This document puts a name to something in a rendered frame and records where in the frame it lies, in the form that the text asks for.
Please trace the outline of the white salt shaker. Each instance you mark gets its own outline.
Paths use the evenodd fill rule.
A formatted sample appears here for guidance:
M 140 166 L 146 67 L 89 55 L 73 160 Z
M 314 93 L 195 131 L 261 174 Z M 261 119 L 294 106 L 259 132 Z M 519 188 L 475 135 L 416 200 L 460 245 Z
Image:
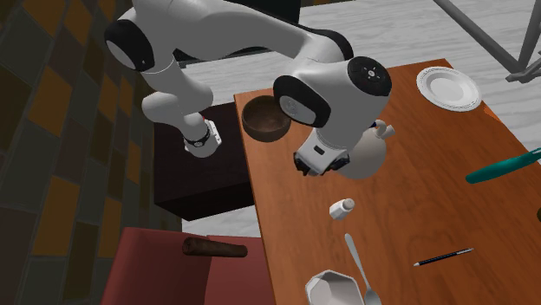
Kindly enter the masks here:
M 329 208 L 329 215 L 334 220 L 344 219 L 355 207 L 355 201 L 352 198 L 341 199 Z

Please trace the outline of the white round plate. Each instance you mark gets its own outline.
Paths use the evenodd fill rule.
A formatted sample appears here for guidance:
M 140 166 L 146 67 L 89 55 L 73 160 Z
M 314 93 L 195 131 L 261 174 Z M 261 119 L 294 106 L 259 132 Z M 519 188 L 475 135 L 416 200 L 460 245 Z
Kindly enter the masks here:
M 482 101 L 477 84 L 453 68 L 424 68 L 416 76 L 416 86 L 426 100 L 452 112 L 472 111 Z

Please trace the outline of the dark robot stand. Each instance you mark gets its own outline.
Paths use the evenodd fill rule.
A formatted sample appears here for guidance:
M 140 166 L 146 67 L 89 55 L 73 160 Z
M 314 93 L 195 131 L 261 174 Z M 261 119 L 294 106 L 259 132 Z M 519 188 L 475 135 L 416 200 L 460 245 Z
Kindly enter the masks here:
M 209 107 L 203 115 L 222 139 L 204 159 L 185 150 L 178 129 L 154 125 L 154 203 L 188 221 L 254 204 L 235 104 Z

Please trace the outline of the brown wooden table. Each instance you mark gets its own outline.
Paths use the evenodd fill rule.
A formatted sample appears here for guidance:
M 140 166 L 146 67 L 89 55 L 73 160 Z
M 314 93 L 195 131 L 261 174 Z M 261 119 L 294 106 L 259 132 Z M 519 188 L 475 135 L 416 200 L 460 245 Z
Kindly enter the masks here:
M 466 175 L 523 154 L 485 106 L 455 113 L 416 87 L 423 63 L 391 68 L 381 118 L 395 134 L 370 178 L 303 176 L 293 153 L 310 133 L 293 124 L 280 140 L 244 136 L 244 150 L 276 305 L 308 305 L 305 285 L 332 269 L 365 283 L 352 236 L 383 305 L 541 305 L 541 165 L 471 185 Z M 329 208 L 352 198 L 334 220 Z M 414 267 L 457 250 L 472 252 Z

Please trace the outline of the beige kettle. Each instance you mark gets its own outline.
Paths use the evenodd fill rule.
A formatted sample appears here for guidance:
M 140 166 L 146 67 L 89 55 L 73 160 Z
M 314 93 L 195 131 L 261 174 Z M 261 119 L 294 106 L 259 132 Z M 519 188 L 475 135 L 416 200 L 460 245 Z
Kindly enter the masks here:
M 374 175 L 383 164 L 387 145 L 385 140 L 393 136 L 395 130 L 383 120 L 376 120 L 373 127 L 363 132 L 362 137 L 349 152 L 349 162 L 338 171 L 346 178 L 362 179 Z

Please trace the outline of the brown wooden bowl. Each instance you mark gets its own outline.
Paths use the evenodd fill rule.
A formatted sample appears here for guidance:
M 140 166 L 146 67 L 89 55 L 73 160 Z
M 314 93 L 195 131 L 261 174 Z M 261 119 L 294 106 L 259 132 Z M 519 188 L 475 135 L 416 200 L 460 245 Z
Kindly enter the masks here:
M 244 131 L 254 140 L 280 140 L 290 129 L 291 118 L 284 114 L 275 98 L 261 95 L 248 101 L 241 113 Z

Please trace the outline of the white octagonal bowl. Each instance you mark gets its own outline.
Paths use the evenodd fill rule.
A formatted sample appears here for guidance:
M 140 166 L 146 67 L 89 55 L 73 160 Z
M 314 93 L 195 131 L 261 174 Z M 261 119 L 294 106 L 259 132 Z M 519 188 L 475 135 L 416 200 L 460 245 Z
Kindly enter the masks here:
M 365 305 L 356 280 L 327 269 L 305 285 L 309 305 Z

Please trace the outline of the black pen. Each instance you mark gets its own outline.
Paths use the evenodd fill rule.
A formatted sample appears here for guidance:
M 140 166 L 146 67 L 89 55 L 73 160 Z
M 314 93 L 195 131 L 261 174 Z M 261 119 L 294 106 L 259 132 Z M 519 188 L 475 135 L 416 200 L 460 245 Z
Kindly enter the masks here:
M 444 255 L 440 255 L 440 256 L 431 257 L 431 258 L 428 258 L 428 259 L 425 259 L 425 260 L 421 260 L 419 262 L 414 263 L 413 266 L 418 267 L 418 266 L 421 266 L 421 265 L 438 262 L 440 260 L 444 260 L 444 259 L 447 259 L 447 258 L 450 258 L 450 257 L 453 257 L 453 256 L 459 256 L 459 255 L 463 255 L 463 254 L 472 252 L 473 250 L 474 250 L 474 248 L 467 248 L 467 249 L 463 249 L 463 250 L 457 250 L 457 251 L 447 253 L 447 254 L 444 254 Z

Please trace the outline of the teal handled knife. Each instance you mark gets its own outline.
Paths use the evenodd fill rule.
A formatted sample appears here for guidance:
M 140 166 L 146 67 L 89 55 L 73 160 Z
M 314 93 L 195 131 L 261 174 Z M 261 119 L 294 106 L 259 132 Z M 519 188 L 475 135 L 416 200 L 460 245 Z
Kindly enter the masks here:
M 497 163 L 485 166 L 475 172 L 466 175 L 469 184 L 477 184 L 494 178 L 504 176 L 510 172 L 517 171 L 531 165 L 541 159 L 541 147 L 529 151 L 517 157 L 502 160 Z

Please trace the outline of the silver fork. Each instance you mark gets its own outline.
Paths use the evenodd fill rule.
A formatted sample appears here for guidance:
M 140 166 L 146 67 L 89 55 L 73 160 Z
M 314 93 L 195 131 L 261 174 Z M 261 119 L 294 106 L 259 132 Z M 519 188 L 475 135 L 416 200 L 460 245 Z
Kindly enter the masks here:
M 378 294 L 375 291 L 372 290 L 371 285 L 369 284 L 368 278 L 366 277 L 366 274 L 365 274 L 364 269 L 362 267 L 362 263 L 361 263 L 358 251 L 357 251 L 357 249 L 355 247 L 355 242 L 354 242 L 352 236 L 350 236 L 349 233 L 346 233 L 344 235 L 344 239 L 345 239 L 346 244 L 348 245 L 349 252 L 350 252 L 351 256 L 355 260 L 355 264 L 356 264 L 357 268 L 360 270 L 360 272 L 362 274 L 362 279 L 363 279 L 363 281 L 365 283 L 366 292 L 365 292 L 364 297 L 363 297 L 364 304 L 365 305 L 382 305 L 380 297 L 378 296 Z

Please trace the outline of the grey metal frame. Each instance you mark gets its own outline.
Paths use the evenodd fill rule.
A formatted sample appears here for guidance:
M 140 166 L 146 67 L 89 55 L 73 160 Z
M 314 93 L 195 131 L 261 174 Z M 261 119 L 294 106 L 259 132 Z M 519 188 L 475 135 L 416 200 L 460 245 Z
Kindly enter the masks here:
M 541 38 L 541 0 L 535 0 L 533 5 L 518 59 L 509 54 L 450 0 L 433 1 L 509 72 L 505 78 L 508 82 L 526 84 L 541 77 L 541 57 L 530 64 L 531 56 Z

